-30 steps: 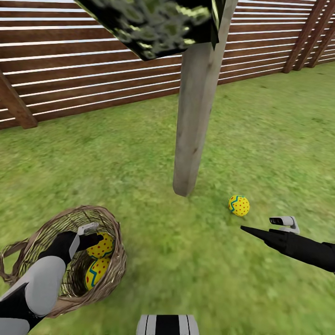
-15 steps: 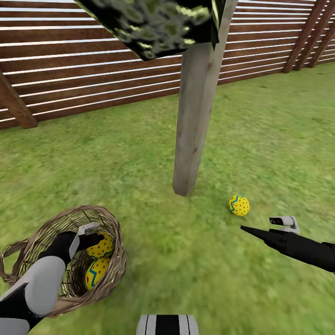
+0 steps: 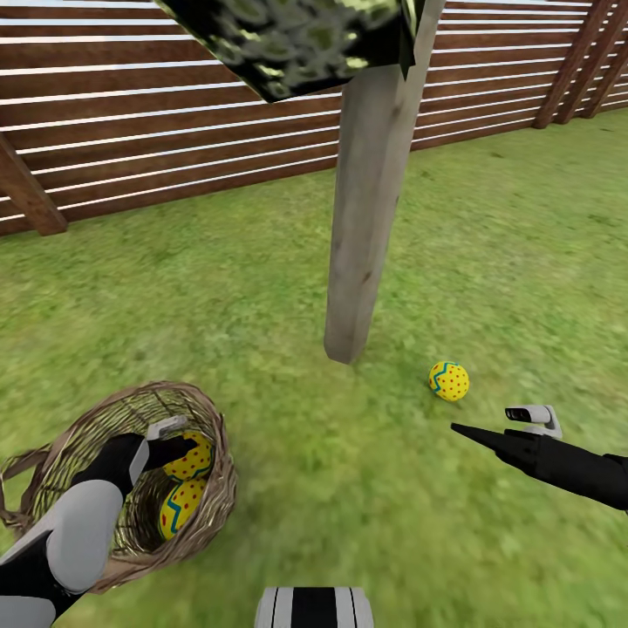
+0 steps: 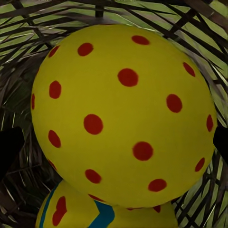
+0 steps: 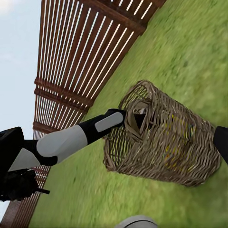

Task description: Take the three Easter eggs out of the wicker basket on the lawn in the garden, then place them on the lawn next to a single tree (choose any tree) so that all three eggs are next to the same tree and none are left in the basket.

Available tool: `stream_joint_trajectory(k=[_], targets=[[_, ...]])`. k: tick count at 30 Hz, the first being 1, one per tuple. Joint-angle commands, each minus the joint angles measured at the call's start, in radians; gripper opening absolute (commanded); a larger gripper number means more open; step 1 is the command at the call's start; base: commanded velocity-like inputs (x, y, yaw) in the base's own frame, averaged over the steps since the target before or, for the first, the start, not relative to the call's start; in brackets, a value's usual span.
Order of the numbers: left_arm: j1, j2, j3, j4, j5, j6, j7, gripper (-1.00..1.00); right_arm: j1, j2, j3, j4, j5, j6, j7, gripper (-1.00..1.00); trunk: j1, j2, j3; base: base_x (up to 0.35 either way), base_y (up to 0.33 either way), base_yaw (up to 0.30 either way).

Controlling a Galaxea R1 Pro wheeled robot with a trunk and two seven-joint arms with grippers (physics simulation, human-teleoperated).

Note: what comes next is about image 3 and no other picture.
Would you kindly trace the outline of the robot trunk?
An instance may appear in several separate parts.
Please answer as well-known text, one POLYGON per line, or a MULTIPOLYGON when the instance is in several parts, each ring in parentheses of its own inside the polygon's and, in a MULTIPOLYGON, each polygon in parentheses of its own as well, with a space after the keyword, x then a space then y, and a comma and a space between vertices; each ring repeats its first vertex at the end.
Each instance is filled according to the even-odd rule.
POLYGON ((362 587, 266 587, 254 628, 374 628, 362 587))

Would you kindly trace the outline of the wicker basket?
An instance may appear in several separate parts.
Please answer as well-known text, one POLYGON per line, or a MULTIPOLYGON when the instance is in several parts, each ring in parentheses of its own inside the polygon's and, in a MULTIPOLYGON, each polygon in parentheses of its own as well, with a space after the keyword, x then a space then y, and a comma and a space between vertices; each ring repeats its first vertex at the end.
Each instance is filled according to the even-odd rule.
POLYGON ((147 573, 166 568, 184 557, 195 556, 215 538, 224 527, 226 519, 238 500, 238 482, 233 454, 229 449, 228 434, 225 431, 224 413, 215 409, 215 402, 199 387, 190 383, 174 383, 167 379, 149 381, 143 385, 123 388, 120 392, 107 395, 98 404, 88 407, 83 415, 64 430, 51 446, 44 444, 39 449, 25 449, 9 467, 0 464, 0 520, 6 529, 14 529, 13 543, 18 543, 32 529, 38 519, 36 504, 43 492, 42 510, 48 508, 66 491, 64 481, 72 459, 79 460, 79 468, 93 463, 93 458, 104 446, 105 441, 131 429, 133 422, 140 423, 147 433, 150 420, 145 412, 139 411, 130 399, 137 399, 142 393, 154 398, 151 405, 160 405, 164 415, 174 417, 176 408, 171 407, 161 393, 177 392, 174 399, 188 412, 189 425, 197 427, 210 442, 215 452, 209 481, 197 502, 194 513, 167 543, 159 542, 152 536, 148 527, 157 526, 156 515, 161 497, 152 483, 159 473, 158 468, 148 469, 145 478, 139 477, 132 493, 124 504, 121 532, 126 542, 112 547, 106 562, 106 572, 101 579, 86 592, 105 594, 109 589, 120 587, 137 580, 147 573), (116 412, 128 411, 127 419, 110 426, 110 419, 97 419, 109 414, 120 403, 116 412), (100 431, 100 433, 99 433, 100 431), (99 433, 99 434, 96 434, 99 433), (80 447, 88 441, 85 449, 80 447), (18 512, 5 509, 3 482, 36 467, 31 485, 22 494, 18 512), (52 475, 50 481, 47 481, 52 475), (148 526, 147 526, 148 525, 148 526))

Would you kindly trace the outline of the easter egg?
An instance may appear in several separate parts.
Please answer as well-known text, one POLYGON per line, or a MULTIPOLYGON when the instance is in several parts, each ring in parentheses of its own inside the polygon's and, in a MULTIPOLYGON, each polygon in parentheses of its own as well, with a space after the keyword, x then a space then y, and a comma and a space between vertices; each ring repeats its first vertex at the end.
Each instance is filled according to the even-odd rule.
POLYGON ((174 536, 178 530, 194 513, 197 502, 201 500, 202 492, 206 488, 208 478, 192 478, 190 480, 172 480, 170 487, 164 492, 162 501, 157 508, 157 526, 155 531, 160 539, 167 543, 169 537, 174 536))
POLYGON ((187 429, 179 432, 184 439, 191 438, 197 441, 197 447, 189 450, 186 456, 178 460, 169 462, 160 471, 166 476, 165 482, 171 483, 172 480, 179 481, 190 480, 192 478, 208 478, 215 452, 210 442, 198 429, 187 429))
POLYGON ((461 365, 449 361, 435 363, 429 369, 429 384, 445 401, 461 399, 469 388, 468 372, 461 365))

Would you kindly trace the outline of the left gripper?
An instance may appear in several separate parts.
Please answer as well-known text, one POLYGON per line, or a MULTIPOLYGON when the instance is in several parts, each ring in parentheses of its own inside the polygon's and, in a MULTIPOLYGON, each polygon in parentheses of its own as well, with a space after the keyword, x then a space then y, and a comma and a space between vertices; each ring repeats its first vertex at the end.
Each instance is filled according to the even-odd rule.
POLYGON ((159 470, 169 462, 183 458, 189 450, 197 447, 197 441, 191 438, 184 439, 183 435, 179 433, 167 437, 166 441, 156 441, 155 443, 159 449, 159 458, 151 466, 151 469, 158 468, 159 470))

